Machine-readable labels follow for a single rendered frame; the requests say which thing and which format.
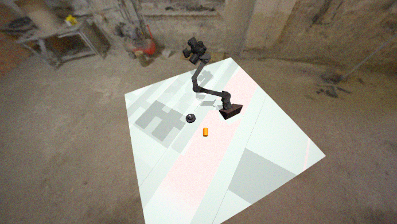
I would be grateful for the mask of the orange cylinder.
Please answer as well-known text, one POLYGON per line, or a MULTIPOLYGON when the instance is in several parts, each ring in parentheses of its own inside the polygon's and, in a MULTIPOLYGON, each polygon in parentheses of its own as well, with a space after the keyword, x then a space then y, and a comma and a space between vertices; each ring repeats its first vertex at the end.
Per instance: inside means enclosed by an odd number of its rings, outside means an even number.
POLYGON ((203 128, 203 136, 208 137, 208 128, 203 128))

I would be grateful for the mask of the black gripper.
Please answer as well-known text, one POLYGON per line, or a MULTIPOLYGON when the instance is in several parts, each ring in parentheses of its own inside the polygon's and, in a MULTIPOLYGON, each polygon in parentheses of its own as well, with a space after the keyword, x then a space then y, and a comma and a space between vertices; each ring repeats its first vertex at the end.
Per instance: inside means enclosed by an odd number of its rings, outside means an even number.
POLYGON ((204 44, 203 44, 202 41, 199 41, 199 42, 197 42, 197 43, 198 43, 199 45, 196 45, 195 48, 191 48, 191 50, 189 50, 189 51, 188 51, 187 48, 185 48, 185 49, 182 50, 182 52, 183 52, 185 58, 189 57, 191 53, 195 54, 195 49, 196 49, 197 47, 202 48, 202 47, 204 46, 204 44))

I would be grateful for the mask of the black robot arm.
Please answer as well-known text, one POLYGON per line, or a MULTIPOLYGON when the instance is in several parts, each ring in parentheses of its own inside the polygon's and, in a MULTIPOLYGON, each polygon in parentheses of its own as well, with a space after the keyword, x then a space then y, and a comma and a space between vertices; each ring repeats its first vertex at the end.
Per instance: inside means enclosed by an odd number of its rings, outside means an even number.
MULTIPOLYGON (((199 45, 195 39, 195 37, 192 37, 188 40, 188 45, 191 48, 195 48, 196 45, 199 45)), ((197 47, 195 49, 195 54, 193 54, 191 56, 191 58, 189 59, 189 61, 191 63, 193 63, 194 65, 197 65, 197 63, 199 61, 201 61, 199 67, 196 69, 195 73, 193 74, 193 76, 191 77, 192 79, 192 83, 193 83, 193 91, 194 92, 203 92, 206 94, 211 94, 211 95, 216 95, 216 96, 220 96, 222 97, 221 101, 223 102, 223 109, 228 110, 230 108, 232 108, 233 106, 231 105, 231 94, 228 91, 223 91, 222 92, 218 92, 218 91, 213 91, 213 90, 209 90, 206 88, 202 88, 200 86, 198 86, 197 83, 197 77, 199 75, 199 73, 201 72, 201 70, 203 69, 203 67, 207 64, 207 62, 210 61, 211 59, 211 54, 210 53, 205 53, 205 51, 207 50, 207 48, 205 46, 203 46, 202 48, 197 47), (205 53, 205 55, 203 55, 205 53)))

